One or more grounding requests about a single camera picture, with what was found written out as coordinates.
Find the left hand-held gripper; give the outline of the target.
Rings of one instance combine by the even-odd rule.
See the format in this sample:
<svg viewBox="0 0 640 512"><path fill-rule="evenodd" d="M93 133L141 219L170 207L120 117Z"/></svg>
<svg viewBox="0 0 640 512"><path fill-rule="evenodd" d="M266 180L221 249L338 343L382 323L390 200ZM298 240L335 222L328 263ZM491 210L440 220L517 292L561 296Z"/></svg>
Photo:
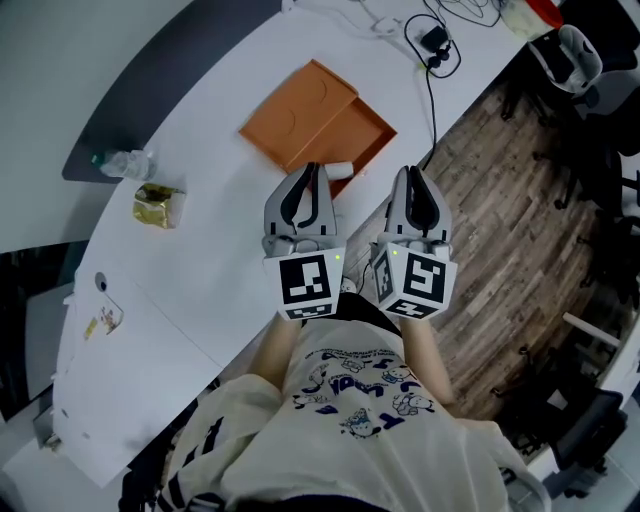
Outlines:
<svg viewBox="0 0 640 512"><path fill-rule="evenodd" d="M296 224L310 185L311 213ZM337 223L325 168L314 162L287 174L264 207L263 268L277 312L287 321L330 316L337 310L346 241Z"/></svg>

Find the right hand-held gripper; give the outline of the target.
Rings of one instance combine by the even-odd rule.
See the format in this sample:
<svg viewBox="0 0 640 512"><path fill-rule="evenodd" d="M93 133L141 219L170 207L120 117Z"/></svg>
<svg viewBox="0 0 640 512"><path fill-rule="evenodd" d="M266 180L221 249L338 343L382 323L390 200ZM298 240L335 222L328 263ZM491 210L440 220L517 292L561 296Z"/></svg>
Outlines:
<svg viewBox="0 0 640 512"><path fill-rule="evenodd" d="M410 224L424 238L408 236ZM437 186L418 167L402 167L393 183L385 232L371 249L380 310L428 319L449 307L457 275L451 247L444 242L451 233L451 211Z"/></svg>

